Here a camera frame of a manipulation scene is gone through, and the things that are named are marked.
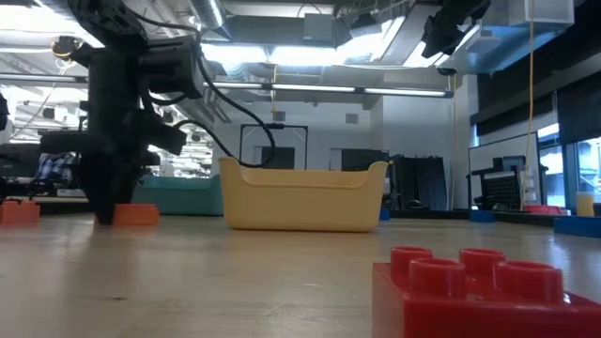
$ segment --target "yellow cable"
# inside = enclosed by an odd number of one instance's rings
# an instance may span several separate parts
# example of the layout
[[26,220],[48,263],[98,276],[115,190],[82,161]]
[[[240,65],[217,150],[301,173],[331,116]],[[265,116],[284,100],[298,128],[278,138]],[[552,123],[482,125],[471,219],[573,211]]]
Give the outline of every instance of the yellow cable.
[[457,74],[453,76],[453,169],[452,169],[452,188],[451,188],[451,211],[455,208],[455,164],[457,162],[455,158],[457,146]]
[[534,0],[531,0],[530,13],[530,117],[528,119],[528,136],[526,137],[526,166],[524,167],[524,182],[522,182],[522,198],[519,210],[524,211],[526,198],[526,184],[530,177],[530,138],[532,133],[532,119],[534,117]]

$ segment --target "table surface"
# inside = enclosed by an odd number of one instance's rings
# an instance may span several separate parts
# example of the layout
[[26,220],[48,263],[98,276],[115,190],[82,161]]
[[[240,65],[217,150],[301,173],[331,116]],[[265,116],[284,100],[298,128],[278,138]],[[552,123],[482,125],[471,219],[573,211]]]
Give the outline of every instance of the table surface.
[[3,337],[369,337],[371,267],[394,246],[466,247],[564,270],[601,300],[599,239],[508,223],[396,220],[370,234],[231,231],[220,218],[99,229],[91,215],[0,228]]

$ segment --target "lego brick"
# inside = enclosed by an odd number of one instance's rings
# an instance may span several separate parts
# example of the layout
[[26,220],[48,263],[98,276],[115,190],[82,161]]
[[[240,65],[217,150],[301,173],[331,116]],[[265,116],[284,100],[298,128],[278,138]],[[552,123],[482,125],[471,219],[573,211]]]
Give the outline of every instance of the lego brick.
[[495,214],[490,211],[472,210],[470,211],[470,222],[494,223]]
[[372,338],[598,337],[601,305],[563,291],[562,272],[501,252],[394,248],[376,263]]
[[0,224],[30,224],[39,222],[36,202],[6,201],[0,206]]
[[601,218],[561,217],[553,221],[557,234],[601,238]]
[[152,204],[118,204],[113,226],[152,226],[159,224],[159,210]]

